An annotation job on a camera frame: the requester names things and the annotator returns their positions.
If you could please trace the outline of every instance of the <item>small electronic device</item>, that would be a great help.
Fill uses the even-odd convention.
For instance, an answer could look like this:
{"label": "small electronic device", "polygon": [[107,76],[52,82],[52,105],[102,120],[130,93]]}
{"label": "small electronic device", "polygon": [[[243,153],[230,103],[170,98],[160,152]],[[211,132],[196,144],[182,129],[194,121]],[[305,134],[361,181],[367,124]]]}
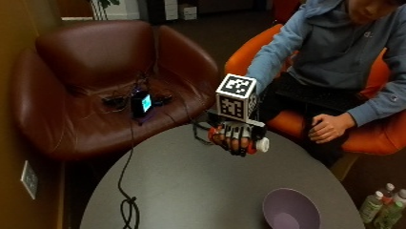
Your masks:
{"label": "small electronic device", "polygon": [[147,91],[135,91],[131,96],[131,112],[134,117],[147,116],[152,109],[151,94]]}

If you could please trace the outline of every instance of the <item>hand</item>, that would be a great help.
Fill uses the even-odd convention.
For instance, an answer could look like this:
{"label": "hand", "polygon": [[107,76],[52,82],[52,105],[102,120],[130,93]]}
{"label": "hand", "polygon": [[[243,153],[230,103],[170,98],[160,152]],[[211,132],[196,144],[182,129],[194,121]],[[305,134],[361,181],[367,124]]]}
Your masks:
{"label": "hand", "polygon": [[321,144],[343,136],[347,129],[356,126],[356,121],[349,113],[339,116],[320,114],[313,118],[312,126],[309,138],[317,144]]}
{"label": "hand", "polygon": [[214,143],[222,145],[227,150],[239,155],[242,149],[245,149],[251,143],[251,125],[244,122],[226,122],[214,135]]}

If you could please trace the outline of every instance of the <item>orange chair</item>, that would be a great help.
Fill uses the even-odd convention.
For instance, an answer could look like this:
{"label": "orange chair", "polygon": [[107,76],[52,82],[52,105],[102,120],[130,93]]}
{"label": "orange chair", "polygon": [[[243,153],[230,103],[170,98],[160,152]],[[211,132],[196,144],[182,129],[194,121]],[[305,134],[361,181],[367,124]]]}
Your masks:
{"label": "orange chair", "polygon": [[[227,73],[247,74],[255,55],[261,47],[272,41],[273,35],[280,32],[281,27],[281,24],[276,25],[243,45],[231,56],[226,66]],[[377,94],[389,80],[391,70],[383,60],[383,54],[384,52],[381,52],[372,66],[367,87],[363,91],[363,94],[368,97],[373,97]],[[287,136],[293,141],[301,142],[303,120],[304,117],[300,114],[293,111],[283,111],[275,119],[267,122],[267,126],[269,130]],[[363,127],[351,130],[349,139],[343,145],[347,154],[332,168],[337,178],[340,180],[345,179],[361,154],[384,156],[395,154],[405,148],[406,135],[404,130],[406,130],[406,111],[372,121]]]}

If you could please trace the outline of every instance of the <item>electrical outlet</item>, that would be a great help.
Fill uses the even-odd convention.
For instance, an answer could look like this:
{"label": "electrical outlet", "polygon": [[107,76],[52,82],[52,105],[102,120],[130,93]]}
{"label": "electrical outlet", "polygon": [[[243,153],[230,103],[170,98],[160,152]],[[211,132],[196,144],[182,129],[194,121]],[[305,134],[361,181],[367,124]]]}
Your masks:
{"label": "electrical outlet", "polygon": [[23,169],[23,174],[22,174],[21,180],[30,193],[30,196],[33,197],[33,199],[37,199],[38,189],[39,189],[39,177],[37,175],[34,168],[31,167],[31,165],[29,163],[29,160],[26,160],[26,163],[25,163],[25,169]]}

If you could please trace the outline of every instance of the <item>armrest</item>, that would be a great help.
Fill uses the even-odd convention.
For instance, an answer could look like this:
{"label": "armrest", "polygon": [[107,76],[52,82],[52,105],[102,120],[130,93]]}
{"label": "armrest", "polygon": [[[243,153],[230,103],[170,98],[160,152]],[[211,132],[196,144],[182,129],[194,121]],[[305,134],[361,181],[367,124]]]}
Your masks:
{"label": "armrest", "polygon": [[159,29],[158,68],[160,76],[196,94],[215,98],[222,77],[212,56],[180,32],[168,26]]}
{"label": "armrest", "polygon": [[279,24],[267,31],[255,36],[231,56],[226,66],[226,72],[245,75],[252,64],[255,56],[264,45],[273,40],[275,35],[280,32],[283,25]]}
{"label": "armrest", "polygon": [[52,156],[67,126],[67,90],[33,50],[17,59],[11,83],[15,125],[37,148]]}
{"label": "armrest", "polygon": [[389,123],[385,128],[385,133],[389,141],[397,150],[406,147],[406,135],[404,134],[406,130],[406,110],[395,114],[391,117]]}
{"label": "armrest", "polygon": [[392,155],[406,146],[405,128],[406,111],[403,111],[351,130],[343,149],[349,153]]}

